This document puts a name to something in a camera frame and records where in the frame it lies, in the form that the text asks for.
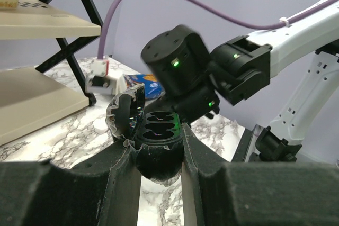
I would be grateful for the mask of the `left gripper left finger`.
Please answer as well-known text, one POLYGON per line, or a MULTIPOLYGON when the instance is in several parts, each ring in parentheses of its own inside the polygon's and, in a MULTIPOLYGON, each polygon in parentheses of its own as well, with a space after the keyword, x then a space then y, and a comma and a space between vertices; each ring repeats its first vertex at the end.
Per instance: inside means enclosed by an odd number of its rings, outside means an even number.
POLYGON ((1 225, 136 225, 141 175, 122 141, 71 169, 1 163, 1 225))

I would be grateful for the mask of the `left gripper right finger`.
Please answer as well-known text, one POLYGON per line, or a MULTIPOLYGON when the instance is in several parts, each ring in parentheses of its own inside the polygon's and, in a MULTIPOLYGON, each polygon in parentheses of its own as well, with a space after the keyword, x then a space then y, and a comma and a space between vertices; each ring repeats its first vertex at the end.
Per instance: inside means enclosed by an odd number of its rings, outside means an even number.
POLYGON ((182 131, 185 225, 338 225, 336 166, 228 162, 182 131))

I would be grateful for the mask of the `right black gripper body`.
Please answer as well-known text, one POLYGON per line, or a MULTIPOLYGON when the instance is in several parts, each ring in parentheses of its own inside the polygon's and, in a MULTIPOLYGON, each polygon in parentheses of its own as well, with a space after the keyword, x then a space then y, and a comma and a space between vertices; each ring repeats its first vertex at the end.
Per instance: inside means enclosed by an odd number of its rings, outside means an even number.
POLYGON ((198 87, 185 95, 162 96, 158 102, 166 111, 175 112, 182 123, 192 123, 211 111, 219 112, 219 97, 209 87, 198 87))

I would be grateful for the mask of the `black earbud charging case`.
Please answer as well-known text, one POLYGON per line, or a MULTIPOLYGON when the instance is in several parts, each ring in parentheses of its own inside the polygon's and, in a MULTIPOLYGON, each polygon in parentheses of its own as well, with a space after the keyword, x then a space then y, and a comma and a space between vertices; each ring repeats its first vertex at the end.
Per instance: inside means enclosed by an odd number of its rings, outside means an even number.
POLYGON ((170 186, 180 174, 184 156, 179 116, 146 112, 145 87, 136 85, 114 96, 105 121, 112 134, 131 149, 136 168, 156 184, 170 186))

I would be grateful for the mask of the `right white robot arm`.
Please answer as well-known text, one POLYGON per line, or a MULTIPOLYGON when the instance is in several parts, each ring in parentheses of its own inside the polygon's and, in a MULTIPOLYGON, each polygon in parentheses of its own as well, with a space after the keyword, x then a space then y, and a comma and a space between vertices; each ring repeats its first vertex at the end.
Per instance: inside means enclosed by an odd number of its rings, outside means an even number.
POLYGON ((296 161, 314 118, 338 88, 338 0, 320 0, 276 25, 254 26, 212 51, 198 33, 178 25, 150 40, 141 58, 165 93, 149 111, 176 112, 191 123, 219 112, 219 97, 236 105, 312 53, 310 67, 280 113, 257 126, 243 161, 296 161))

